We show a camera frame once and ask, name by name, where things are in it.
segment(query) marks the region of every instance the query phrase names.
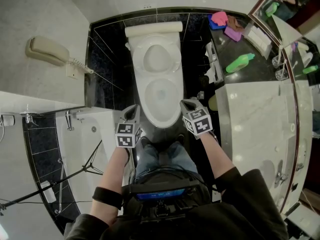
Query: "wall-mounted telephone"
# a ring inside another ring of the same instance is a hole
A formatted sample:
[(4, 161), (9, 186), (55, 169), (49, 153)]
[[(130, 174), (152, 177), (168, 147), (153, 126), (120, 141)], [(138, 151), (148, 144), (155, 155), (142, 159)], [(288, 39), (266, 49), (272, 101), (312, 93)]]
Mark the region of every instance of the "wall-mounted telephone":
[(36, 36), (26, 43), (25, 54), (37, 60), (49, 62), (56, 66), (63, 66), (66, 63), (83, 69), (86, 73), (93, 74), (94, 71), (82, 64), (75, 58), (70, 58), (69, 50), (61, 44), (43, 36)]

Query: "toilet lid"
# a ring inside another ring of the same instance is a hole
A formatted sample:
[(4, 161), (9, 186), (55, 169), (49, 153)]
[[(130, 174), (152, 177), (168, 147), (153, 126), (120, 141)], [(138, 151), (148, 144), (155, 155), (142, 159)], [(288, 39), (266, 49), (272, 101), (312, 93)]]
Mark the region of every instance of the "toilet lid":
[(163, 35), (150, 35), (136, 46), (132, 61), (134, 68), (143, 74), (172, 73), (181, 64), (181, 52), (173, 41)]

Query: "tripod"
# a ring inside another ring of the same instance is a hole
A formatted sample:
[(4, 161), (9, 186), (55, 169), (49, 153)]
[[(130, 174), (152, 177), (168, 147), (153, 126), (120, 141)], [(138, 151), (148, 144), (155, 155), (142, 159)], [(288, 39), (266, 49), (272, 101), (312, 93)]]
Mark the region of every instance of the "tripod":
[(31, 197), (34, 197), (34, 196), (40, 194), (40, 193), (43, 193), (44, 191), (46, 191), (46, 190), (54, 187), (55, 185), (58, 185), (58, 184), (61, 184), (62, 182), (67, 181), (68, 179), (70, 179), (70, 178), (78, 175), (79, 173), (86, 172), (86, 173), (91, 173), (91, 174), (103, 175), (103, 172), (102, 172), (102, 171), (100, 171), (99, 169), (97, 169), (96, 167), (93, 166), (93, 162), (94, 162), (94, 160), (95, 160), (95, 158), (96, 158), (97, 150), (98, 150), (98, 148), (99, 148), (99, 146), (100, 146), (101, 143), (102, 143), (102, 140), (101, 140), (101, 141), (99, 142), (99, 144), (96, 146), (96, 148), (94, 149), (94, 151), (93, 151), (92, 154), (90, 155), (90, 157), (89, 157), (89, 159), (87, 160), (87, 162), (82, 166), (82, 169), (76, 171), (75, 173), (73, 173), (73, 174), (71, 174), (71, 175), (69, 175), (69, 176), (67, 176), (67, 177), (65, 177), (65, 178), (62, 178), (62, 179), (60, 179), (60, 180), (58, 180), (58, 181), (50, 184), (49, 186), (46, 186), (46, 187), (44, 187), (44, 188), (42, 188), (42, 189), (39, 189), (38, 191), (35, 191), (35, 192), (33, 192), (33, 193), (30, 193), (30, 194), (27, 194), (27, 195), (25, 195), (25, 196), (22, 196), (22, 197), (16, 199), (16, 200), (9, 201), (9, 202), (4, 203), (4, 204), (0, 203), (0, 216), (3, 216), (3, 215), (4, 215), (4, 214), (1, 212), (1, 210), (4, 211), (4, 210), (7, 209), (7, 207), (13, 206), (14, 204), (18, 204), (18, 203), (20, 203), (20, 202), (22, 202), (22, 201), (24, 201), (24, 200), (26, 200), (26, 199), (29, 199), (29, 198), (31, 198)]

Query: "marker cube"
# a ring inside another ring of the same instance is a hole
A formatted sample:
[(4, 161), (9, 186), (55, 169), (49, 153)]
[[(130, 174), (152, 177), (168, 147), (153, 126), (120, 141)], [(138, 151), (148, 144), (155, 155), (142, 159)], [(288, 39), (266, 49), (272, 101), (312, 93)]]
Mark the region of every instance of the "marker cube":
[(213, 129), (211, 117), (204, 108), (183, 114), (183, 120), (187, 130), (195, 136), (209, 132)]
[(115, 131), (117, 147), (134, 148), (140, 139), (141, 129), (138, 123), (118, 123)]

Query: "toilet tank lid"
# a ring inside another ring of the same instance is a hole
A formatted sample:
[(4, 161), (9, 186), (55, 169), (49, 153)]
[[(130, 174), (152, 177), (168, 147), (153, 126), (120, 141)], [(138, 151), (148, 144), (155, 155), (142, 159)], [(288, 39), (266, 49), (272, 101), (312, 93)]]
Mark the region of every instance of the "toilet tank lid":
[(127, 38), (132, 38), (136, 36), (145, 36), (150, 34), (176, 33), (181, 32), (182, 29), (182, 22), (174, 21), (129, 26), (126, 27), (124, 31)]

